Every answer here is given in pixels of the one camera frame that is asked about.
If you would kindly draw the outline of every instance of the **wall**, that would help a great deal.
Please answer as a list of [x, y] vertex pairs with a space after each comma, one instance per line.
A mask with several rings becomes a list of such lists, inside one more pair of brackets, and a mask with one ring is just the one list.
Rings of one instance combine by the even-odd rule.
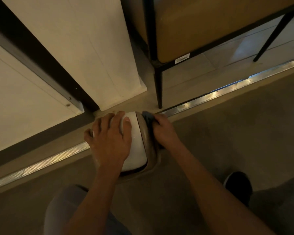
[[106, 110], [144, 91], [120, 0], [2, 0]]
[[82, 112], [0, 46], [0, 151]]

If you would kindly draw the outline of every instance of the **person's right arm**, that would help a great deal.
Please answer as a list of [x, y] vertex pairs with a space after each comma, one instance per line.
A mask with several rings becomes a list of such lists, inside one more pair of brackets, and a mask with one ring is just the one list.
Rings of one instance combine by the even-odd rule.
[[199, 209], [213, 234], [274, 234], [191, 154], [163, 114], [156, 114], [155, 118], [159, 124], [153, 123], [154, 135], [188, 178]]

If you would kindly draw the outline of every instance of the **gray pants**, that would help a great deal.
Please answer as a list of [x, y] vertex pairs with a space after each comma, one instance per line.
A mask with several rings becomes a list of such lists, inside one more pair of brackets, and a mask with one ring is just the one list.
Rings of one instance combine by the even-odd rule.
[[[87, 194], [87, 189], [81, 186], [69, 186], [61, 191], [47, 207], [44, 234], [60, 235], [64, 225], [71, 219], [77, 207]], [[109, 235], [131, 235], [129, 230], [121, 224], [112, 213], [106, 222], [106, 233]]]

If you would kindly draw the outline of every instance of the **shoe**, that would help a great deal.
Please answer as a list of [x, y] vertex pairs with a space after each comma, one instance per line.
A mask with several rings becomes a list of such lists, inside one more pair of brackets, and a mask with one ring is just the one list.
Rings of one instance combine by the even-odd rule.
[[253, 188], [245, 173], [233, 172], [225, 179], [223, 186], [248, 207]]

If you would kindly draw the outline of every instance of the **white label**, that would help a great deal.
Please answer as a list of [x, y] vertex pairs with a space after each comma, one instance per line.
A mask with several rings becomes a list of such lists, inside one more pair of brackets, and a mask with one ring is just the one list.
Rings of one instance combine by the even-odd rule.
[[175, 64], [184, 61], [185, 59], [189, 59], [189, 54], [184, 55], [182, 57], [179, 57], [178, 59], [175, 60]]

